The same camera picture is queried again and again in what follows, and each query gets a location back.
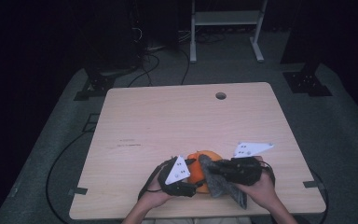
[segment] gray cloth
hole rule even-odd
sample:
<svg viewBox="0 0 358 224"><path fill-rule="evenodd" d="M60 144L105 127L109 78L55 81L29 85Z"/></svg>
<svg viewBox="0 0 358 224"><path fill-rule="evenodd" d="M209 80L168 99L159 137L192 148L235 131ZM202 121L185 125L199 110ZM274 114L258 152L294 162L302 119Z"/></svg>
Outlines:
<svg viewBox="0 0 358 224"><path fill-rule="evenodd" d="M243 209L246 209L247 197L246 194L240 191L232 183L227 182L221 175L211 174L208 167L217 167L210 157L207 155L200 155L199 162L201 164L202 172L205 175L208 189L213 198L217 198L223 194L229 194L234 201Z"/></svg>

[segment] white triangular marker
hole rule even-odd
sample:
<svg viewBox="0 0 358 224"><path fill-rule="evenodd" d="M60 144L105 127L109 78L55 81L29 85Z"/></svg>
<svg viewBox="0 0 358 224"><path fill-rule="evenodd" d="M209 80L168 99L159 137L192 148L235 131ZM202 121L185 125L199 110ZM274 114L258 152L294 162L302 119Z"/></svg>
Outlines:
<svg viewBox="0 0 358 224"><path fill-rule="evenodd" d="M171 183L183 180L190 176L190 171L188 171L185 159L182 156L178 156L176 159L173 168L170 171L167 179L165 180L166 185L170 185Z"/></svg>
<svg viewBox="0 0 358 224"><path fill-rule="evenodd" d="M274 147L272 143L239 142L234 152L234 158L251 157L272 147Z"/></svg>

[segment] person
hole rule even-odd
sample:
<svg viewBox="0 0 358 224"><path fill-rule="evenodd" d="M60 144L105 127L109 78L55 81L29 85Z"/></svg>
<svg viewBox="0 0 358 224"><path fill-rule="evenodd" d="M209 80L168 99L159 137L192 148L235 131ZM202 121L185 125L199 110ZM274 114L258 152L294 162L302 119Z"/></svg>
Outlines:
<svg viewBox="0 0 358 224"><path fill-rule="evenodd" d="M235 184L235 186L248 194L252 200L267 209L273 218L279 224L297 224L295 218L289 213L287 208L279 199L269 173L263 170L260 179L252 186ZM149 190L160 189L157 175L149 185ZM142 223L146 214L153 208L165 204L169 199L175 196L168 195L163 191L145 192L139 201L133 206L130 212L123 220L123 224Z"/></svg>

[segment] light wood table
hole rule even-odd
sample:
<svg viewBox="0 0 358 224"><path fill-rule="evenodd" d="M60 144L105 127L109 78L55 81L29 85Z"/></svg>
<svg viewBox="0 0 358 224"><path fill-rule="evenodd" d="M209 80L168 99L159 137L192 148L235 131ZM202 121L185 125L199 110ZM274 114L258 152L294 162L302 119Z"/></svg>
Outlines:
<svg viewBox="0 0 358 224"><path fill-rule="evenodd" d="M219 100L222 92L226 99ZM230 159L238 142L273 143L259 154L274 169L276 190L291 213L322 213L324 200L268 83L112 89L107 95L70 210L73 219L124 218L157 165L212 150ZM178 197L147 217L232 217L268 214L248 199Z"/></svg>

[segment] dark background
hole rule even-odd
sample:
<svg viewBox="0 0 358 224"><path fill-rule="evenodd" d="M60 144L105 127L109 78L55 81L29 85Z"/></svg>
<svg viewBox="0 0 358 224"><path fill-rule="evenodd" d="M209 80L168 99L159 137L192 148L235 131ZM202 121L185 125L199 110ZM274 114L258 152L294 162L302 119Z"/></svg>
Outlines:
<svg viewBox="0 0 358 224"><path fill-rule="evenodd" d="M218 3L215 9L243 6L242 1ZM170 43L172 32L189 28L188 0L145 0L139 11L134 4L0 0L0 205L63 89L85 61L137 66L142 46L133 44L131 27ZM209 4L198 0L198 7ZM282 63L303 63L316 52L358 104L358 1L269 1L263 30L290 28Z"/></svg>

